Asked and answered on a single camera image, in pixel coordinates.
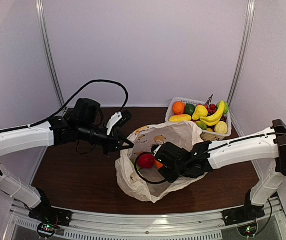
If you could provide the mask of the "yellow banana bunch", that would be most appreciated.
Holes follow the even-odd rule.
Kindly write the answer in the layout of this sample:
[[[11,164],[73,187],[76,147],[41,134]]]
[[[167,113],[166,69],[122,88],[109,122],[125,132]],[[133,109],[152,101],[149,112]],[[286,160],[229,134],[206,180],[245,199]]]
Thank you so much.
[[[200,121],[209,127],[216,125],[220,121],[222,115],[224,114],[225,105],[226,105],[225,102],[221,100],[219,102],[219,107],[216,110],[216,112],[211,116],[200,117]]]

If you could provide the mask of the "green apple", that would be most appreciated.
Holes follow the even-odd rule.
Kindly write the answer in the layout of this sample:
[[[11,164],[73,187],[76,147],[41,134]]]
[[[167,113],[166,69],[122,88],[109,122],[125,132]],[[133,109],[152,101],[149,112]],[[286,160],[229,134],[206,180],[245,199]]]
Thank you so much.
[[[216,104],[216,110],[218,110],[219,105],[220,105],[220,102]],[[224,102],[224,112],[223,112],[223,114],[225,115],[228,111],[229,111],[229,106],[228,106],[227,102]]]

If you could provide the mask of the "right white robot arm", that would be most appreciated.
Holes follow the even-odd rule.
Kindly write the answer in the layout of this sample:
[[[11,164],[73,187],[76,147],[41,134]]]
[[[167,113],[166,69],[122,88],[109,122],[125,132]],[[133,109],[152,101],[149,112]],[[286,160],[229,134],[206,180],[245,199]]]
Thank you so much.
[[[197,143],[191,150],[166,142],[151,147],[155,160],[162,164],[159,173],[165,181],[179,177],[196,179],[225,166],[253,160],[270,159],[268,170],[247,192],[239,217],[249,221],[260,211],[286,179],[286,125],[282,120],[252,135],[225,141]]]

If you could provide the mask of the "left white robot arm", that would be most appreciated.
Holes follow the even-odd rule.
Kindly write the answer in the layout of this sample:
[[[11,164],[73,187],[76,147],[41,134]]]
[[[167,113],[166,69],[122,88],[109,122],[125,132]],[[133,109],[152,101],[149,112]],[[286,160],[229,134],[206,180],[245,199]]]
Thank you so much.
[[[37,147],[61,146],[78,141],[101,146],[103,153],[133,148],[134,144],[117,130],[130,119],[127,110],[118,111],[109,119],[106,126],[95,125],[97,116],[102,116],[100,104],[80,98],[74,109],[65,116],[54,115],[44,123],[19,126],[14,130],[0,130],[0,157]],[[0,190],[26,205],[31,214],[50,222],[55,212],[46,194],[11,176],[0,166]]]

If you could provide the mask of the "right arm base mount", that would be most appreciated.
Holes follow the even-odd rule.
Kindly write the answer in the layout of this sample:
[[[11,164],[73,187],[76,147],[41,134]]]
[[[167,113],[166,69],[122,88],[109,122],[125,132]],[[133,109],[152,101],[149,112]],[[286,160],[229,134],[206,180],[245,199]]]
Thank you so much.
[[[265,216],[262,209],[247,212],[244,206],[224,210],[221,214],[225,226],[236,225],[238,233],[246,238],[258,233],[257,219]]]

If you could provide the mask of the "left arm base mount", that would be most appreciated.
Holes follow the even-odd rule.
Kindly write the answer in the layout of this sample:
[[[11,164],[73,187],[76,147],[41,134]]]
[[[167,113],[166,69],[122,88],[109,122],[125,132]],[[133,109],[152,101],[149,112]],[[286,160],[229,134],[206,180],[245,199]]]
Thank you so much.
[[[43,202],[35,208],[30,208],[27,205],[24,207],[29,211],[30,218],[40,222],[36,227],[36,233],[43,239],[53,237],[60,227],[70,225],[72,212],[69,210],[55,208]]]

